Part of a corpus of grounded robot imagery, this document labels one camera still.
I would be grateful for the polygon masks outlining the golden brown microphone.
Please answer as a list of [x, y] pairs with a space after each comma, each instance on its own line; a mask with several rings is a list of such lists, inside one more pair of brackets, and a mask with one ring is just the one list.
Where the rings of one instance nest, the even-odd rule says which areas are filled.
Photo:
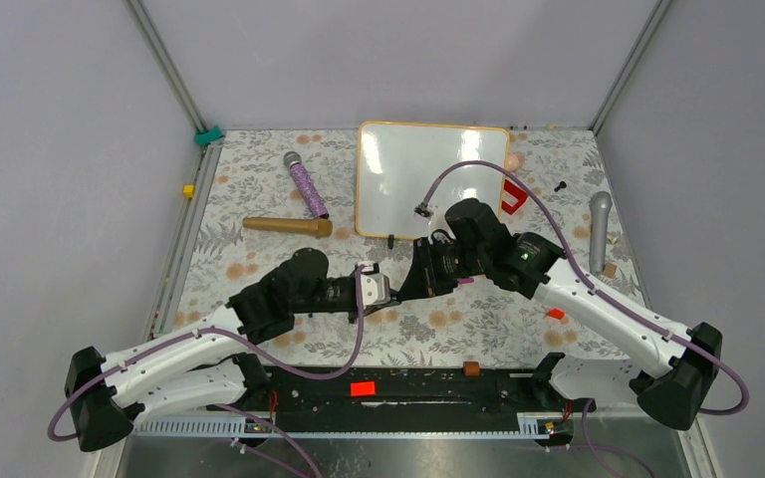
[[322, 217], [311, 219], [245, 217], [242, 225], [246, 229], [304, 234], [316, 238], [330, 237], [333, 233], [332, 221]]

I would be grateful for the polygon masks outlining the yellow framed whiteboard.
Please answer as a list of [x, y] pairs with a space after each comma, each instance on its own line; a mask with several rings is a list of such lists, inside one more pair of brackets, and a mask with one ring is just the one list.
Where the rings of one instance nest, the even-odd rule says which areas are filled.
[[498, 211], [510, 134], [501, 127], [369, 120], [359, 128], [355, 228], [411, 240], [461, 199]]

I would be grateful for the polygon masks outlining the small tan wooden cube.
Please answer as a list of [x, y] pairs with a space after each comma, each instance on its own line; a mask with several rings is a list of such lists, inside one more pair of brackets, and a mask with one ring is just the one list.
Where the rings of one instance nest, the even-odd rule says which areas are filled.
[[618, 270], [619, 268], [616, 264], [607, 263], [603, 269], [603, 276], [613, 279], [617, 275]]

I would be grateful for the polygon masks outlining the small brown wooden block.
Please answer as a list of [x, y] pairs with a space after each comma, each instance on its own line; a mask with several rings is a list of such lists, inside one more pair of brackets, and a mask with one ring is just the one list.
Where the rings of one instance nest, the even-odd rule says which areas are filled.
[[462, 365], [462, 372], [464, 376], [475, 377], [481, 374], [481, 367], [478, 361], [468, 360]]

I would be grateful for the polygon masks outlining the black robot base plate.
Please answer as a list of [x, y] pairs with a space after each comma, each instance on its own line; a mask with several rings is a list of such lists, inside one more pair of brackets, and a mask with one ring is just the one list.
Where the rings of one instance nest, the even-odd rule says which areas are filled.
[[[350, 397], [353, 381], [374, 380], [377, 394]], [[264, 418], [277, 413], [322, 413], [328, 417], [359, 414], [363, 410], [389, 413], [544, 414], [567, 421], [582, 412], [586, 402], [557, 391], [544, 371], [531, 368], [481, 367], [481, 374], [464, 376], [458, 368], [403, 368], [359, 366], [329, 380], [311, 380], [276, 366], [265, 369], [265, 377], [232, 407]]]

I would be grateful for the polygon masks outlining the red plastic frame box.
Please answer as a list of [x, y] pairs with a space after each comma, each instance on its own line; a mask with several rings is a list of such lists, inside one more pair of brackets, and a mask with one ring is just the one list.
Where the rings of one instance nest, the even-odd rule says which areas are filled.
[[514, 215], [528, 200], [529, 194], [513, 181], [503, 181], [501, 209], [508, 215]]

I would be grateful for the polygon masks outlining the floral patterned table mat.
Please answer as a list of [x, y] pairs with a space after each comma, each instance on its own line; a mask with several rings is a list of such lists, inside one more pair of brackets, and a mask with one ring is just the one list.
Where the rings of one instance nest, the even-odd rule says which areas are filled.
[[[519, 178], [549, 207], [577, 260], [586, 263], [589, 201], [609, 186], [594, 136], [583, 130], [517, 132], [511, 149], [526, 156]], [[328, 238], [242, 226], [248, 216], [308, 214], [283, 163], [292, 150], [302, 156], [330, 211], [334, 231]], [[372, 260], [399, 285], [410, 265], [410, 243], [397, 241], [389, 250], [385, 240], [362, 236], [355, 228], [357, 153], [358, 136], [351, 130], [229, 132], [207, 176], [210, 192], [182, 289], [156, 331], [168, 333], [200, 320], [305, 247], [326, 253], [333, 276]], [[560, 181], [568, 187], [555, 192]], [[305, 365], [341, 365], [355, 343], [362, 344], [361, 365], [453, 366], [475, 360], [515, 368], [535, 365], [550, 352], [583, 359], [621, 357], [616, 346], [576, 319], [557, 321], [546, 316], [548, 311], [478, 279], [439, 299], [369, 315], [362, 334], [344, 315], [300, 316], [290, 332], [267, 342], [265, 349], [284, 362]]]

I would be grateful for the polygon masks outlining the small red triangular block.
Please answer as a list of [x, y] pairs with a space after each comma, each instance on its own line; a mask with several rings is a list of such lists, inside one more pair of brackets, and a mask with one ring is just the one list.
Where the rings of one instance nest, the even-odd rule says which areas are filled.
[[566, 318], [566, 313], [560, 309], [551, 309], [546, 313], [546, 316], [557, 321], [563, 321]]

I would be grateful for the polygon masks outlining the red tape label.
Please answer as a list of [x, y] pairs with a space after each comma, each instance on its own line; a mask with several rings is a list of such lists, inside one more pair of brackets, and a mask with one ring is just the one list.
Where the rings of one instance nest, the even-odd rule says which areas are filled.
[[377, 384], [374, 380], [353, 381], [349, 386], [350, 397], [368, 397], [377, 394]]

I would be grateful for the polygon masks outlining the teal corner clip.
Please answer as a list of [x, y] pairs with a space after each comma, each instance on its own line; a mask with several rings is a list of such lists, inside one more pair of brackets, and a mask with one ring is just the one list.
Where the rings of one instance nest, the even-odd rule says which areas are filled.
[[219, 126], [214, 126], [209, 130], [197, 133], [194, 136], [195, 143], [200, 147], [205, 147], [224, 137], [224, 132]]

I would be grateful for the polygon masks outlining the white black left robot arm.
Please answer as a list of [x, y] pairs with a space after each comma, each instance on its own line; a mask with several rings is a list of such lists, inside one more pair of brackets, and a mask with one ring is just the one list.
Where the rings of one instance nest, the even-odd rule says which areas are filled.
[[299, 314], [345, 313], [360, 325], [366, 314], [394, 302], [388, 277], [374, 262], [348, 276], [328, 277], [329, 261], [317, 249], [296, 251], [258, 282], [212, 313], [172, 333], [126, 350], [101, 354], [84, 348], [71, 357], [66, 401], [49, 425], [69, 414], [70, 438], [83, 452], [107, 448], [146, 419], [212, 403], [239, 402], [255, 409], [269, 383], [256, 357], [223, 361], [290, 332]]

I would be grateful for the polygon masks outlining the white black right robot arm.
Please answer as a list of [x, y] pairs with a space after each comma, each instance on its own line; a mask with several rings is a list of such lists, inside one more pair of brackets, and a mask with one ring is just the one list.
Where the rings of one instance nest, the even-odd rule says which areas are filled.
[[452, 293], [483, 276], [501, 290], [561, 310], [626, 354], [639, 370], [628, 387], [650, 418], [687, 430], [719, 370], [723, 335], [708, 323], [671, 321], [584, 272], [562, 247], [533, 233], [511, 233], [493, 210], [464, 199], [446, 214], [447, 230], [413, 242], [400, 302]]

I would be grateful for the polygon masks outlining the purple glitter microphone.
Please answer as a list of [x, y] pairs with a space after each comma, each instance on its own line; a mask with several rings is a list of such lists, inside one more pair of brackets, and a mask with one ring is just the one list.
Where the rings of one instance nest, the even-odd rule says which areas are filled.
[[288, 151], [283, 156], [283, 163], [312, 215], [316, 218], [328, 219], [329, 211], [309, 171], [304, 166], [301, 155], [296, 151]]

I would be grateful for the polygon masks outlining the pink peach cylinder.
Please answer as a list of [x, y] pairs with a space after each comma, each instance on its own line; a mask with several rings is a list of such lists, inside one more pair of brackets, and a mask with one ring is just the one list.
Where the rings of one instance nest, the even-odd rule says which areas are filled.
[[525, 164], [525, 162], [526, 156], [522, 152], [511, 152], [504, 159], [504, 168], [507, 171], [514, 172], [519, 170]]

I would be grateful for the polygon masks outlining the silver grey microphone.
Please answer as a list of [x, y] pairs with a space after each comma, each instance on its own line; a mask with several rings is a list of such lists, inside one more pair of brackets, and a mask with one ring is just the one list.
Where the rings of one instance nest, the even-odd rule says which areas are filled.
[[600, 275], [606, 266], [608, 223], [613, 200], [608, 192], [598, 191], [591, 197], [589, 206], [591, 226], [589, 269], [592, 273]]

